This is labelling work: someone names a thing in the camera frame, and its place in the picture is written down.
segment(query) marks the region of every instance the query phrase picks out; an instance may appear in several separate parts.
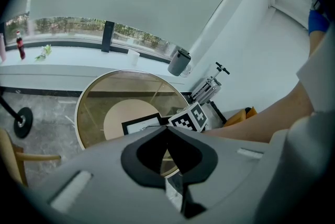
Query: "orange object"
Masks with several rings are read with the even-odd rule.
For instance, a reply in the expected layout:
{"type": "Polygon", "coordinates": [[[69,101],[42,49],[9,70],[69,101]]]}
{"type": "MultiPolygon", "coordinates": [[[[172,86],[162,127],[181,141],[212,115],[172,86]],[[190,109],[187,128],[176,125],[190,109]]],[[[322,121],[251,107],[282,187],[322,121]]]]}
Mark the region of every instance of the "orange object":
{"type": "Polygon", "coordinates": [[[247,113],[247,119],[250,118],[251,116],[256,115],[256,114],[257,114],[257,111],[255,110],[254,107],[252,107],[251,110],[248,111],[248,113],[247,113]]]}
{"type": "Polygon", "coordinates": [[[234,116],[230,117],[229,120],[225,123],[224,127],[237,124],[238,122],[244,121],[246,119],[245,109],[240,110],[234,116]]]}

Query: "white cup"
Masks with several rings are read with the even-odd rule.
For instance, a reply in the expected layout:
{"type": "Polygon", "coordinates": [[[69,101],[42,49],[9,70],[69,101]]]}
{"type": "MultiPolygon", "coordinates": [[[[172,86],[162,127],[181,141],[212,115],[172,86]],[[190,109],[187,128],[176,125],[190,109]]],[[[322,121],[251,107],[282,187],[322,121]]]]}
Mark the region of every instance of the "white cup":
{"type": "Polygon", "coordinates": [[[128,61],[130,62],[131,65],[136,66],[139,57],[140,53],[131,49],[128,50],[128,61]]]}

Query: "red bottle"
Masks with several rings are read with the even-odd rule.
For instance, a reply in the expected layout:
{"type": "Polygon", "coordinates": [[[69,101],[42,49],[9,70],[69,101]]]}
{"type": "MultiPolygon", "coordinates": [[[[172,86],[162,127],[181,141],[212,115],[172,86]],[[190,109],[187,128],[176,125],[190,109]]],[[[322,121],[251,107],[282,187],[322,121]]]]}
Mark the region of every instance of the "red bottle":
{"type": "Polygon", "coordinates": [[[16,32],[16,45],[17,45],[17,49],[20,52],[21,59],[25,59],[26,57],[25,48],[23,46],[23,41],[22,41],[22,37],[21,37],[19,30],[16,32]]]}

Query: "small plant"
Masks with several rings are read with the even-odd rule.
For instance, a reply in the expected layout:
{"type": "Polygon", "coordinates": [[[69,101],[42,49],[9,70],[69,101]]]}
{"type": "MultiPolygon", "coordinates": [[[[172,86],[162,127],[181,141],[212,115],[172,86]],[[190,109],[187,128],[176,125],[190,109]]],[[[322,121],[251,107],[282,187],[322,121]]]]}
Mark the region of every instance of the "small plant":
{"type": "Polygon", "coordinates": [[[47,58],[48,55],[51,54],[51,44],[48,44],[46,46],[42,46],[41,54],[37,57],[35,57],[36,61],[41,61],[47,58]]]}

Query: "chair leg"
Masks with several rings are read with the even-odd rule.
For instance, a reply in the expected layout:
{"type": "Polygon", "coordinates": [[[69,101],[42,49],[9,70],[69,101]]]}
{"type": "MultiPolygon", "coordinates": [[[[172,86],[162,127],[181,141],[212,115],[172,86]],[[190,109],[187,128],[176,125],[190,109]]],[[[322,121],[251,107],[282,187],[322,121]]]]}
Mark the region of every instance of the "chair leg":
{"type": "MultiPolygon", "coordinates": [[[[13,149],[15,150],[15,153],[16,153],[16,159],[17,159],[17,153],[23,153],[23,148],[19,147],[19,146],[16,146],[13,144],[13,149]]],[[[26,187],[28,187],[28,182],[27,182],[27,177],[26,177],[26,171],[25,171],[25,164],[23,161],[20,161],[17,159],[16,161],[17,163],[17,167],[19,168],[19,173],[20,173],[20,176],[21,176],[21,180],[22,180],[22,183],[23,185],[25,185],[26,187]]]]}
{"type": "Polygon", "coordinates": [[[16,152],[16,158],[20,161],[52,161],[60,160],[59,155],[41,155],[16,152]]]}

